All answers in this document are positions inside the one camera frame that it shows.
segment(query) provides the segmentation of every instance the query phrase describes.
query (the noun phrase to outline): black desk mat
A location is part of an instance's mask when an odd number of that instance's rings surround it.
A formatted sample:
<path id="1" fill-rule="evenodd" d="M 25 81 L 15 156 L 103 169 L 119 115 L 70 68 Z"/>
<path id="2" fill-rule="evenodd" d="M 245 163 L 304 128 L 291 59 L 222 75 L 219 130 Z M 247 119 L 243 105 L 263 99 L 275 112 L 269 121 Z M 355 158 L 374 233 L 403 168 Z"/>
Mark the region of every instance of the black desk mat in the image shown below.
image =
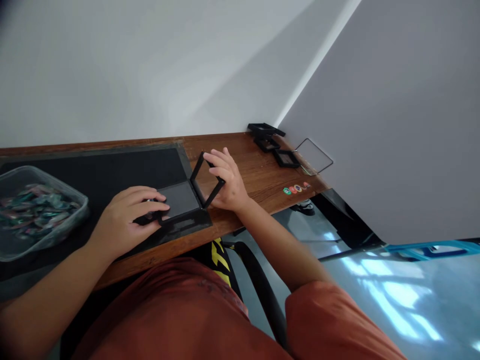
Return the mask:
<path id="1" fill-rule="evenodd" d="M 163 188 L 183 182 L 192 174 L 185 149 L 179 143 L 2 160 L 0 175 L 20 166 L 32 165 L 77 189 L 88 197 L 90 216 L 60 244 L 34 251 L 11 262 L 0 262 L 0 287 L 1 282 L 13 277 L 51 267 L 83 246 L 104 208 L 120 191 L 137 185 Z M 199 211 L 195 218 L 161 228 L 119 259 L 210 226 L 212 221 L 208 212 Z"/>

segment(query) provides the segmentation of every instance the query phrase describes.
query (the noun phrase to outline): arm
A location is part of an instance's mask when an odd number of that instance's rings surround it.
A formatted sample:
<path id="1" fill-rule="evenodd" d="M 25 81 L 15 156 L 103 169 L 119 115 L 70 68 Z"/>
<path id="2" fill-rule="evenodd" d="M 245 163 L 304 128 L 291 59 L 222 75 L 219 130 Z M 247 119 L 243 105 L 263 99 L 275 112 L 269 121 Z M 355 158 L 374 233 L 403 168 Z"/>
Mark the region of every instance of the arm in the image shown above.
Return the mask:
<path id="1" fill-rule="evenodd" d="M 226 181 L 212 205 L 236 213 L 291 292 L 312 281 L 333 282 L 309 249 L 248 196 L 227 148 L 203 156 L 215 165 L 210 172 Z"/>
<path id="2" fill-rule="evenodd" d="M 322 264 L 247 195 L 227 148 L 203 155 L 226 184 L 212 202 L 234 211 L 292 294 L 285 302 L 287 337 L 295 359 L 403 359 L 400 350 L 336 286 Z"/>
<path id="3" fill-rule="evenodd" d="M 160 202 L 143 202 L 157 199 Z M 0 312 L 0 346 L 7 358 L 48 355 L 109 265 L 160 228 L 133 223 L 148 212 L 167 210 L 165 197 L 146 186 L 117 194 L 90 239 L 35 286 Z"/>

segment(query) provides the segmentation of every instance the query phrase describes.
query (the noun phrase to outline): hand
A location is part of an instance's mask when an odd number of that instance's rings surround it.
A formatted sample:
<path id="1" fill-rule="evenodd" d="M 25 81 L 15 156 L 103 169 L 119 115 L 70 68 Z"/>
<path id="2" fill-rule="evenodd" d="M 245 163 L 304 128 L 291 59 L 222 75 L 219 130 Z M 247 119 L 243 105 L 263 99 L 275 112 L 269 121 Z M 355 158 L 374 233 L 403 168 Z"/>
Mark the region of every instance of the hand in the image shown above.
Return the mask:
<path id="1" fill-rule="evenodd" d="M 215 165 L 209 169 L 210 173 L 225 180 L 225 185 L 211 204 L 216 208 L 236 213 L 245 209 L 250 198 L 245 190 L 239 168 L 230 156 L 229 150 L 226 147 L 223 148 L 223 152 L 212 150 L 211 153 L 204 153 L 203 158 Z"/>
<path id="2" fill-rule="evenodd" d="M 146 199 L 159 202 L 143 201 Z M 148 212 L 168 210 L 170 206 L 164 200 L 165 196 L 147 186 L 133 186 L 118 193 L 101 214 L 86 247 L 111 262 L 129 252 L 161 227 L 158 221 L 145 226 L 133 221 Z"/>

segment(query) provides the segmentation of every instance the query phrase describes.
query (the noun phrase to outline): floor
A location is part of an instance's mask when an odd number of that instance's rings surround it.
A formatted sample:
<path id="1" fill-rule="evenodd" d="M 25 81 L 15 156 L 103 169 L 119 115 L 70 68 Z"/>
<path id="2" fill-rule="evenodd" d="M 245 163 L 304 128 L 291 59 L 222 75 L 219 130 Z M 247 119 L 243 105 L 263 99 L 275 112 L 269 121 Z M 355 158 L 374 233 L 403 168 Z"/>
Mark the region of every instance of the floor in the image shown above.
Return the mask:
<path id="1" fill-rule="evenodd" d="M 335 228 L 315 211 L 309 217 L 287 209 L 274 217 L 319 258 L 346 250 L 335 242 Z M 223 239 L 250 247 L 284 309 L 290 292 L 250 234 Z M 273 337 L 245 267 L 233 250 L 227 251 L 250 320 Z M 324 265 L 408 359 L 480 359 L 480 255 L 403 262 L 367 252 Z"/>

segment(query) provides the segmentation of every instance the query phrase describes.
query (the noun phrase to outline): clear plastic box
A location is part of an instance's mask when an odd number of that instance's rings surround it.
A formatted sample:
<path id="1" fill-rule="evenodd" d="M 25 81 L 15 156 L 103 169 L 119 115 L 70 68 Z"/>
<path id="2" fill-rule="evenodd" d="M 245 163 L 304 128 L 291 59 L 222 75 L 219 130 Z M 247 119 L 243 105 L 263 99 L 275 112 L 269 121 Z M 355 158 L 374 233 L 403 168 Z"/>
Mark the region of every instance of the clear plastic box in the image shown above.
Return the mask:
<path id="1" fill-rule="evenodd" d="M 80 208 L 33 245 L 18 239 L 13 231 L 0 227 L 0 262 L 10 262 L 28 253 L 61 243 L 72 229 L 80 225 L 90 214 L 88 197 L 34 166 L 21 166 L 0 175 L 0 199 L 16 196 L 28 184 L 48 185 L 78 203 Z"/>

